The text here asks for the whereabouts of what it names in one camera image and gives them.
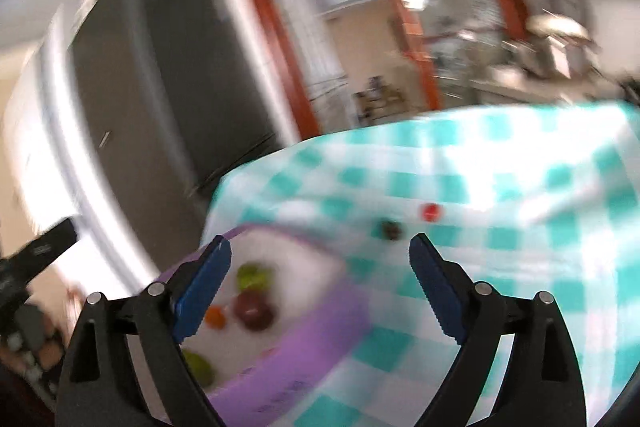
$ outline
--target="blue gripper pad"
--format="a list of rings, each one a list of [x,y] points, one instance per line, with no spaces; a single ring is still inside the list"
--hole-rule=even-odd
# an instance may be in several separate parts
[[[411,240],[409,264],[414,270],[420,286],[422,286],[422,291],[424,291],[442,331],[448,337],[453,337],[458,345],[461,345],[466,340],[466,330],[463,324],[465,305],[447,278],[445,263],[446,261],[443,261],[424,234],[418,234]],[[464,274],[459,265],[454,266]]]
[[[174,340],[180,344],[195,335],[207,308],[231,266],[231,245],[222,239],[193,276],[190,285],[174,304]]]

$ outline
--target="metal screw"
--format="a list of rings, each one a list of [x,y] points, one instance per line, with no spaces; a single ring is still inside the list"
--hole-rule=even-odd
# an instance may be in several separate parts
[[[159,295],[162,295],[162,292],[164,292],[164,284],[161,282],[154,282],[146,289],[146,292],[152,297],[158,297]]]
[[[480,295],[489,295],[493,290],[491,286],[489,286],[486,282],[479,282],[475,286],[476,292]]]
[[[102,294],[100,292],[93,292],[86,298],[86,301],[89,304],[97,304],[98,302],[100,302],[100,299],[102,299]]]
[[[540,297],[540,300],[545,304],[551,304],[554,301],[554,296],[549,292],[542,291],[538,294],[538,296]]]

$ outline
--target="orange fruit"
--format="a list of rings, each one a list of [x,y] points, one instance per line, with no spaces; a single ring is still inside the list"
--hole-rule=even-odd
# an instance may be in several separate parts
[[[209,306],[209,309],[204,314],[204,321],[209,328],[215,330],[222,330],[226,326],[226,317],[220,306]]]

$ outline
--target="red ball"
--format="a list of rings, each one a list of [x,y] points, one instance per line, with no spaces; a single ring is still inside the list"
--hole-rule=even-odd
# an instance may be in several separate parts
[[[442,217],[442,207],[439,204],[427,203],[422,206],[422,219],[428,223],[435,223]]]

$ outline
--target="black refrigerator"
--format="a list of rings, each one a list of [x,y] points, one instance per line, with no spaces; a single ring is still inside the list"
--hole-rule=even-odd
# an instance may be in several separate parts
[[[72,43],[105,178],[164,270],[231,169],[280,148],[224,0],[97,0]]]

